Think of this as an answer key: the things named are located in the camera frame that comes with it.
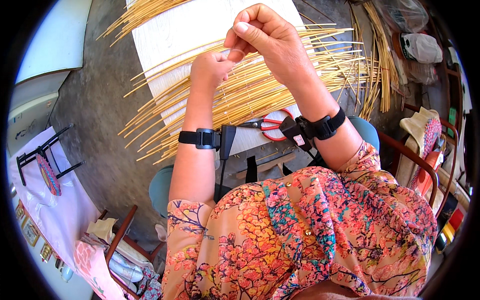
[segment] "wooden chair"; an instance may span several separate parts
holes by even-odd
[[[410,105],[410,104],[405,104],[404,107],[408,108],[410,110],[413,110],[415,112],[420,112],[419,107],[416,107],[416,106],[413,106],[413,105]],[[458,148],[458,132],[457,132],[456,128],[452,124],[450,124],[449,122],[447,122],[446,120],[444,120],[442,118],[440,118],[440,123],[443,126],[445,126],[447,128],[450,128],[454,133],[454,140],[453,140],[454,153],[453,153],[452,171],[450,172],[450,179],[448,180],[448,185],[446,187],[446,191],[443,191],[442,189],[440,189],[440,191],[444,194],[444,197],[442,199],[442,204],[440,205],[435,217],[438,217],[440,215],[440,212],[442,211],[442,209],[445,205],[445,202],[447,200],[449,187],[452,184],[453,173],[455,171],[456,154],[457,154],[457,148]],[[412,150],[405,147],[405,145],[403,143],[405,143],[406,139],[404,139],[403,143],[401,143],[401,142],[391,138],[390,136],[388,136],[388,135],[386,135],[386,134],[384,134],[384,133],[382,133],[378,130],[377,130],[377,132],[378,132],[379,139],[381,141],[383,141],[384,143],[386,143],[387,145],[389,145],[390,147],[395,148],[397,154],[401,153],[404,156],[408,157],[411,161],[413,161],[415,164],[419,165],[420,168],[427,171],[427,173],[430,175],[430,177],[432,178],[433,186],[432,186],[432,193],[430,195],[429,205],[430,205],[430,207],[433,207],[433,203],[435,201],[435,197],[437,195],[437,189],[438,189],[438,176],[437,176],[437,173],[435,172],[435,170],[433,170],[433,168],[425,160],[423,160],[420,156],[418,156],[418,154],[414,153]],[[397,168],[398,168],[398,160],[394,159],[394,165],[392,166],[392,169],[397,170]]]
[[[137,206],[134,205],[130,212],[128,213],[127,217],[123,221],[122,225],[120,225],[120,228],[113,238],[112,243],[110,244],[110,248],[107,252],[107,255],[105,256],[105,260],[107,261],[107,268],[108,271],[110,272],[110,276],[112,276],[112,279],[125,291],[127,291],[130,295],[132,295],[135,299],[139,299],[140,296],[138,296],[134,291],[128,288],[123,282],[121,282],[115,275],[113,275],[112,271],[110,271],[109,263],[110,259],[112,258],[113,253],[115,252],[118,244],[120,243],[120,240],[123,239],[129,246],[137,250],[141,255],[145,256],[151,263],[153,263],[153,260],[155,259],[157,253],[160,251],[160,249],[166,244],[165,242],[160,242],[159,245],[153,250],[151,254],[149,254],[145,249],[140,247],[134,240],[129,238],[128,236],[125,235],[125,232],[127,231],[128,227],[133,221],[133,215],[135,214],[137,210]],[[102,214],[100,215],[99,220],[103,219],[105,215],[107,214],[107,210],[104,210]]]

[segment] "scissors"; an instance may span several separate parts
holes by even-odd
[[[281,111],[286,112],[286,113],[293,119],[293,115],[291,114],[291,112],[289,112],[288,109],[282,108]],[[282,123],[282,121],[278,121],[278,120],[265,119],[266,116],[268,116],[268,114],[264,115],[261,120],[253,121],[253,122],[246,122],[246,123],[240,124],[238,127],[257,128],[257,129],[260,129],[260,130],[263,131],[262,134],[263,134],[267,139],[269,139],[270,141],[280,142],[280,141],[286,140],[287,137],[285,137],[285,136],[284,136],[284,137],[281,137],[281,138],[275,138],[275,137],[271,137],[270,135],[268,135],[268,134],[265,133],[265,131],[268,131],[268,130],[278,129],[278,128],[280,127],[280,124]],[[262,126],[262,123],[263,123],[263,122],[265,122],[265,123],[273,123],[273,124],[278,124],[278,125],[269,126],[269,127],[263,127],[263,126]]]

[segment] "pink floral shirt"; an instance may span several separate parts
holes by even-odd
[[[338,172],[244,184],[214,209],[170,202],[163,298],[291,299],[324,280],[358,296],[416,296],[436,226],[427,201],[363,142]]]

